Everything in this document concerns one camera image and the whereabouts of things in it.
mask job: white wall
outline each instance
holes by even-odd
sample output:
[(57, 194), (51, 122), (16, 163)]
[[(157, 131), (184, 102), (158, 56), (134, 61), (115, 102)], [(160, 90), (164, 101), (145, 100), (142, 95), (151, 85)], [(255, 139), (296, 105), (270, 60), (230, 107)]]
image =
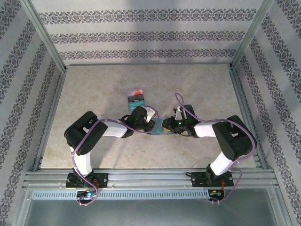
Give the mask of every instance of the white wall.
[(72, 65), (231, 63), (262, 0), (32, 2)]
[(0, 226), (10, 225), (60, 72), (17, 0), (0, 1)]
[(300, 15), (300, 1), (275, 1), (237, 67), (293, 225), (301, 225)]

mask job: marble-patterned surface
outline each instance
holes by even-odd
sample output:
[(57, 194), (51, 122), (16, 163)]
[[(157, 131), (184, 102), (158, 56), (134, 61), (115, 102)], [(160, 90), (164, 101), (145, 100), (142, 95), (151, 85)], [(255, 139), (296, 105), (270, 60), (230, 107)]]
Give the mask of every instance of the marble-patterned surface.
[[(86, 111), (101, 118), (128, 114), (127, 90), (142, 88), (146, 104), (161, 117), (173, 114), (175, 92), (203, 119), (240, 116), (227, 65), (70, 66), (55, 114), (42, 168), (71, 168), (64, 131)], [(134, 133), (127, 139), (103, 137), (91, 152), (95, 168), (206, 167), (220, 152), (216, 138)], [(253, 158), (238, 167), (255, 167)]]

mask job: small box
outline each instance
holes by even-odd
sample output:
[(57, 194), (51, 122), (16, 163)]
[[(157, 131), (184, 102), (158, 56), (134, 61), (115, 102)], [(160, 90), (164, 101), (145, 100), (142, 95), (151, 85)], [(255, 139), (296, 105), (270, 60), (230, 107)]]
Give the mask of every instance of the small box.
[(144, 107), (145, 101), (142, 89), (134, 89), (127, 92), (127, 105), (128, 112), (131, 114), (132, 111), (137, 107)]

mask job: perforated metal strip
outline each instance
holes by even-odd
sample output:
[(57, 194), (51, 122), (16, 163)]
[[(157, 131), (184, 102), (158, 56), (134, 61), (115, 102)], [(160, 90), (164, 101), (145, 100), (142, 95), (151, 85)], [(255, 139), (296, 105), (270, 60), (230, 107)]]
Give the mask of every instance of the perforated metal strip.
[[(34, 191), (34, 200), (73, 200), (77, 191)], [(207, 189), (198, 190), (145, 190), (145, 191), (100, 191), (100, 200), (145, 200), (145, 199), (206, 199)]]

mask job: gray floral border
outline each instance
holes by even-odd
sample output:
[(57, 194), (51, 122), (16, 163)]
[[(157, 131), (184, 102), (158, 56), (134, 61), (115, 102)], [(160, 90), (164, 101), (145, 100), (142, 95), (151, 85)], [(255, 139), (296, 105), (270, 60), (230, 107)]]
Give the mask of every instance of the gray floral border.
[(245, 55), (242, 57), (240, 63), (244, 70), (245, 76), (252, 92), (252, 96), (261, 117), (261, 122), (268, 137), (270, 147), (278, 166), (278, 170), (280, 171), (281, 178), (283, 179), (285, 190), (288, 193), (288, 198), (291, 200), (290, 203), (294, 209), (294, 214), (297, 215), (297, 222), (301, 224), (301, 201), (300, 195), (298, 194), (298, 188), (294, 184), (294, 180), (292, 179), (292, 173), (289, 170), (289, 166), (287, 164), (286, 158), (284, 157), (282, 147), (279, 145), (278, 137), (271, 122), (267, 107), (263, 101), (253, 71)]
[[(18, 151), (18, 155), (16, 157), (16, 161), (13, 164), (13, 170), (12, 174), (9, 177), (8, 184), (7, 184), (7, 189), (4, 192), (4, 198), (1, 200), (1, 206), (0, 206), (0, 224), (5, 225), (5, 220), (8, 217), (8, 213), (11, 209), (11, 204), (13, 202), (13, 198), (16, 194), (16, 189), (18, 188), (18, 183), (20, 181), (20, 176), (22, 174), (24, 164), (27, 158), (28, 151), (30, 150), (31, 142), (32, 142), (32, 137), (34, 136), (35, 129), (38, 125), (38, 121), (42, 112), (42, 108), (47, 96), (47, 92), (51, 83), (51, 80), (53, 78), (53, 73), (55, 71), (56, 64), (53, 59), (51, 59), (49, 67), (47, 69), (44, 81), (42, 83), (42, 86), (39, 91), (38, 98), (36, 100), (36, 104), (32, 110), (31, 118), (29, 119), (28, 127), (26, 129), (26, 132), (24, 134), (24, 138), (22, 140), (22, 144), (20, 145), (20, 150)], [(48, 111), (48, 116), (49, 112), (51, 109), (51, 105), (53, 103), (54, 96), (51, 100), (50, 108)]]
[(52, 34), (55, 44), (125, 41), (241, 41), (245, 32), (235, 31), (170, 31), (170, 32), (106, 32)]
[(234, 57), (236, 49), (139, 49), (60, 52), (63, 60), (117, 58)]
[(10, 86), (12, 78), (15, 76), (16, 70), (19, 67), (21, 60), (24, 57), (25, 51), (29, 43), (32, 40), (33, 35), (36, 30), (30, 20), (25, 25), (25, 28), (22, 30), (20, 37), (18, 38), (11, 54), (6, 61), (6, 64), (1, 70), (0, 76), (0, 104), (5, 97), (5, 93)]
[(284, 40), (281, 38), (279, 31), (273, 24), (271, 18), (267, 15), (262, 24), (261, 28), (266, 34), (269, 42), (274, 49), (275, 54), (277, 55), (278, 61), (283, 67), (283, 70), (286, 72), (286, 75), (293, 87), (297, 98), (301, 103), (301, 70), (295, 62), (295, 59), (292, 57), (290, 50), (285, 45)]
[(36, 55), (32, 61), (31, 67), (29, 68), (25, 80), (22, 84), (22, 87), (16, 99), (16, 103), (14, 104), (13, 110), (11, 111), (11, 115), (8, 117), (6, 127), (3, 129), (3, 134), (1, 135), (0, 140), (0, 169), (2, 168), (2, 164), (5, 161), (5, 156), (7, 154), (7, 151), (9, 150), (12, 138), (15, 135), (16, 128), (19, 124), (19, 120), (21, 119), (21, 115), (27, 103), (27, 99), (30, 95), (34, 81), (38, 76), (38, 71), (43, 62), (46, 51), (47, 48), (42, 42), (39, 45)]
[(276, 0), (276, 3), (301, 39), (301, 7), (299, 2), (296, 0)]
[(18, 0), (7, 0), (0, 10), (0, 40), (8, 30), (10, 23), (13, 21), (17, 12), (20, 10), (21, 4)]
[(285, 99), (283, 98), (281, 90), (278, 88), (277, 81), (269, 67), (268, 61), (265, 58), (257, 39), (254, 38), (249, 46), (268, 86), (269, 93), (272, 95), (272, 99), (274, 100), (275, 107), (278, 110), (280, 120), (285, 127), (287, 136), (290, 138), (290, 143), (295, 151), (296, 158), (299, 159), (299, 164), (301, 164), (301, 135), (297, 129), (296, 122), (291, 116), (291, 111), (289, 110)]
[(44, 24), (142, 21), (251, 21), (256, 9), (140, 9), (39, 13)]

